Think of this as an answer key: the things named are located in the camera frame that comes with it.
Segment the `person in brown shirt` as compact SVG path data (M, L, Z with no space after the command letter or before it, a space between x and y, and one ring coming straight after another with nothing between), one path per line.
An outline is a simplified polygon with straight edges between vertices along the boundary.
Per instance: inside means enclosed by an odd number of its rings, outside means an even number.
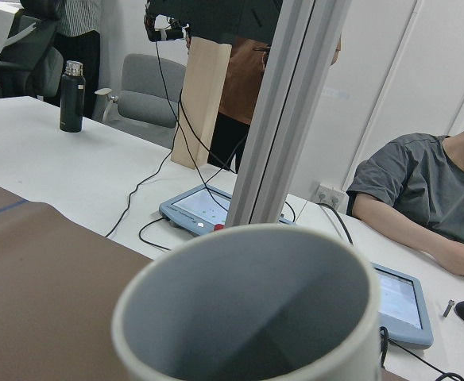
M237 37L232 45L207 162L240 168L270 46Z

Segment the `black office chair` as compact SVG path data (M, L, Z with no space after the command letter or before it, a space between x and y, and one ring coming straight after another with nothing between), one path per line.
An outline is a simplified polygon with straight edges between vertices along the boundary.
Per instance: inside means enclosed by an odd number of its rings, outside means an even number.
M54 48L58 1L22 1L0 52L0 98L56 95L64 58Z

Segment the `grey aluminium frame post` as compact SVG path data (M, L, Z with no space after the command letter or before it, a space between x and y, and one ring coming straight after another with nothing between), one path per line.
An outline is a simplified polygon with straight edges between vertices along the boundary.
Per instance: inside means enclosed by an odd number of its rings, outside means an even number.
M279 220L350 5L283 3L226 226Z

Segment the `white mug grey inside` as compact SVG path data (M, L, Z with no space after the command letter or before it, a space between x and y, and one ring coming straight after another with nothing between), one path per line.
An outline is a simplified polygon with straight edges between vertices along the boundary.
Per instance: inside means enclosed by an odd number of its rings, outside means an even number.
M379 380L379 306L373 266L350 244L243 225L142 269L111 336L132 380Z

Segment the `blue teach pendant tablet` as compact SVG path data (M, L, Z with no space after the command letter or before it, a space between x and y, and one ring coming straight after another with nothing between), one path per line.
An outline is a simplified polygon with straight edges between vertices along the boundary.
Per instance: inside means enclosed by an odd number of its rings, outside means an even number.
M211 185L199 185L159 206L160 215L171 225L194 236L225 227L232 196Z

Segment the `person in grey shirt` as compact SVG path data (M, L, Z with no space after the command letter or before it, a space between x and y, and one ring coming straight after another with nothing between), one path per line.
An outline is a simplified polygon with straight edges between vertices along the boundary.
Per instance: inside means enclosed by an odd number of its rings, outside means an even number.
M464 131L411 133L362 161L346 212L464 277Z

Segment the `brown table mat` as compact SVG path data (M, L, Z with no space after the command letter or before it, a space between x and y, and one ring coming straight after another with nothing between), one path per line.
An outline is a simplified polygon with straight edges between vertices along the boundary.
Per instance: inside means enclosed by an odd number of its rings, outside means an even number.
M124 380L110 323L148 263L0 187L0 380Z

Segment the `grey office chair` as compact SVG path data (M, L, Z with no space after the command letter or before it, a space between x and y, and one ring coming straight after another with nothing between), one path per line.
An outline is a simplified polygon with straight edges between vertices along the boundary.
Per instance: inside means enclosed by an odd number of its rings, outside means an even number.
M172 60L132 53L122 65L120 91L95 93L107 100L101 122L165 148L173 146L186 67Z

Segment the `black thermos bottle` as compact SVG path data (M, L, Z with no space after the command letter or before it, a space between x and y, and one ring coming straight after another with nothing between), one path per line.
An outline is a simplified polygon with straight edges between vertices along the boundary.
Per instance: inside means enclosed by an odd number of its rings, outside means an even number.
M60 82L60 130L68 133L81 131L85 86L83 65L69 60Z

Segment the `light wooden board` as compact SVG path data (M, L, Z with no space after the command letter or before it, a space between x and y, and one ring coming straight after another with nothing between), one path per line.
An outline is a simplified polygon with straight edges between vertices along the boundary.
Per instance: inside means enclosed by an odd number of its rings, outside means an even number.
M171 160L195 169L207 163L231 45L192 37Z

